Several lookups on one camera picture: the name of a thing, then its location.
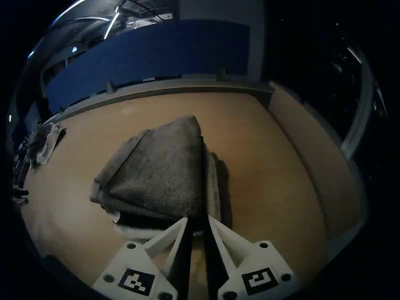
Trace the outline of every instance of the ceiling light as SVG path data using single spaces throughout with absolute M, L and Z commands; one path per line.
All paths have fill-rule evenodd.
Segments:
M 53 21 L 52 25 L 53 25 L 55 22 L 57 22 L 57 20 L 58 20 L 59 18 L 61 18 L 62 16 L 64 16 L 67 12 L 69 12 L 70 10 L 72 10 L 75 6 L 81 4 L 83 1 L 85 1 L 85 0 L 78 0 L 78 1 L 76 1 L 74 4 L 72 4 L 70 7 L 68 7 L 66 10 L 64 10 L 64 12 L 63 12 L 62 14 L 60 14 L 60 15 Z
M 108 26 L 107 32 L 105 33 L 104 39 L 107 38 L 107 36 L 109 35 L 109 32 L 111 30 L 111 27 L 113 27 L 114 23 L 116 22 L 116 19 L 118 18 L 118 16 L 120 15 L 119 12 L 116 13 L 116 15 L 114 16 L 114 18 L 111 21 L 111 24 Z
M 110 19 L 107 19 L 107 18 L 101 17 L 101 16 L 83 16 L 83 17 L 78 17 L 75 19 L 75 21 L 77 21 L 77 20 L 102 20 L 102 21 L 110 22 Z
M 348 47 L 347 50 L 350 51 L 351 54 L 353 54 L 353 56 L 355 57 L 355 59 L 361 64 L 361 59 L 357 56 L 357 54 L 350 48 Z

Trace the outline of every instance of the wooden table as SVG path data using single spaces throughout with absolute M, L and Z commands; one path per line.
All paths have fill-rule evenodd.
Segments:
M 124 238 L 98 204 L 93 178 L 129 137 L 183 115 L 196 116 L 210 151 L 229 171 L 233 229 L 270 240 L 304 283 L 327 263 L 327 237 L 312 183 L 295 150 L 257 100 L 241 93 L 182 93 L 99 107 L 61 122 L 66 135 L 48 164 L 26 179 L 27 229 L 42 255 L 53 254 L 91 286 Z M 165 258 L 156 258 L 160 263 Z M 190 299 L 207 297 L 202 243 L 193 248 Z

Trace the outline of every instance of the blue partition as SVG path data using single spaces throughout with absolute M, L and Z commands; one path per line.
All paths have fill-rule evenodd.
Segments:
M 53 113 L 60 107 L 104 91 L 106 82 L 126 85 L 152 77 L 182 74 L 246 75 L 247 25 L 181 20 L 138 28 L 112 36 L 62 70 L 46 87 Z

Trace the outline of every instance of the crumpled cloth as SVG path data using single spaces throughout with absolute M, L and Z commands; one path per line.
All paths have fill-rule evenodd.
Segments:
M 164 220 L 204 213 L 203 137 L 194 116 L 146 129 L 94 179 L 90 201 L 109 213 Z
M 28 157 L 31 165 L 47 164 L 60 135 L 65 131 L 60 124 L 38 124 L 28 139 Z

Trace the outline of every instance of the ceiling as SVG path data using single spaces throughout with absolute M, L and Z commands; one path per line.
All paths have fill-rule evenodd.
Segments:
M 117 7 L 119 16 L 109 36 L 128 30 L 134 21 L 147 20 L 142 21 L 142 25 L 160 23 L 163 20 L 156 15 L 170 14 L 168 17 L 171 18 L 171 14 L 175 17 L 178 11 L 177 0 L 80 0 L 76 3 L 78 4 L 70 10 L 67 9 L 67 12 L 60 12 L 61 16 L 50 25 L 47 33 L 33 49 L 34 55 L 29 59 L 29 64 L 43 64 L 52 54 L 67 46 L 103 40 L 116 15 Z

